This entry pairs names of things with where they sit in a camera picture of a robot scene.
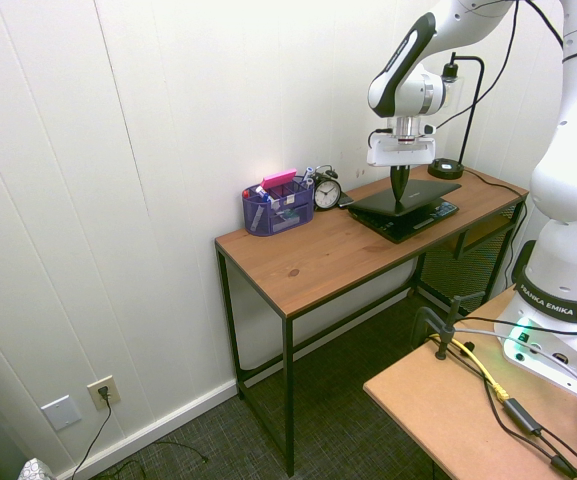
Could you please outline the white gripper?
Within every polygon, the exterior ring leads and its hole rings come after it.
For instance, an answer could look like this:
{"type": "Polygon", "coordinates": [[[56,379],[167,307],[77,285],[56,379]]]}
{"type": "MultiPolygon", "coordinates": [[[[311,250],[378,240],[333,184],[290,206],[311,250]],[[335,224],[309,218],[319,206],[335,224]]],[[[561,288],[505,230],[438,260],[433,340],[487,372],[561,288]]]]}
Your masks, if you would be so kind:
{"type": "Polygon", "coordinates": [[[434,159],[435,140],[432,137],[418,137],[412,143],[401,143],[387,133],[371,137],[367,154],[368,165],[390,167],[390,183],[396,203],[403,198],[408,183],[410,168],[407,165],[427,165],[434,159]]]}

